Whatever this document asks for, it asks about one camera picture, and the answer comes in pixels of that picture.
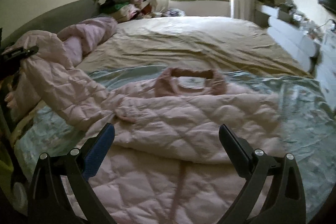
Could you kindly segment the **person's left hand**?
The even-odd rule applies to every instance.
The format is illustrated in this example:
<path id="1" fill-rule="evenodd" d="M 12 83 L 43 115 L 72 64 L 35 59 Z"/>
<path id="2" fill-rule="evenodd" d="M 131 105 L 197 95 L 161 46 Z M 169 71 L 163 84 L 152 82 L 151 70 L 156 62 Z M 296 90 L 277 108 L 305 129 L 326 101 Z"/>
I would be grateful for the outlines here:
<path id="1" fill-rule="evenodd" d="M 17 107 L 17 102 L 15 99 L 15 91 L 18 87 L 18 78 L 16 76 L 11 76 L 5 80 L 5 103 L 6 107 L 9 109 L 14 109 Z"/>

